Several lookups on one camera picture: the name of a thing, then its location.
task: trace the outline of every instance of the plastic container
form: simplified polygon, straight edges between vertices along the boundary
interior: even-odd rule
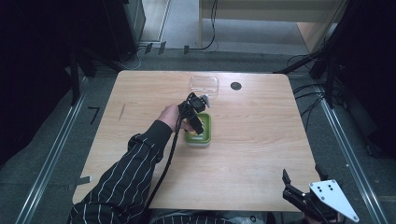
[[[191,77],[190,89],[197,95],[218,95],[219,79],[216,77]]]
[[[197,117],[201,120],[204,131],[201,134],[189,133],[184,134],[184,139],[189,146],[207,147],[211,140],[211,118],[209,114],[199,113]]]

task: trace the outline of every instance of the green container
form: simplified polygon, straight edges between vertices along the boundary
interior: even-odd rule
[[[202,122],[202,127],[204,131],[201,134],[191,134],[189,132],[185,132],[184,139],[187,144],[192,147],[207,147],[210,144],[211,139],[211,118],[210,115],[206,113],[199,113],[197,117]]]

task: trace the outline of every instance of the black camera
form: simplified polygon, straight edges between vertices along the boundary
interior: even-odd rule
[[[201,134],[204,129],[196,114],[205,111],[206,105],[210,107],[208,95],[198,97],[192,92],[187,100],[178,106],[181,118],[186,119],[197,134]]]

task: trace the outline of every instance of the table hole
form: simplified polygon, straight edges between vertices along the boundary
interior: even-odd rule
[[[231,89],[235,90],[235,91],[239,91],[241,90],[242,85],[239,82],[233,82],[231,83]]]

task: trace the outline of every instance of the shirt sleeve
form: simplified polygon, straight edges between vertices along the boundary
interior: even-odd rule
[[[171,134],[165,123],[155,120],[145,133],[134,135],[127,153],[73,206],[68,223],[138,223],[155,164],[162,159]]]

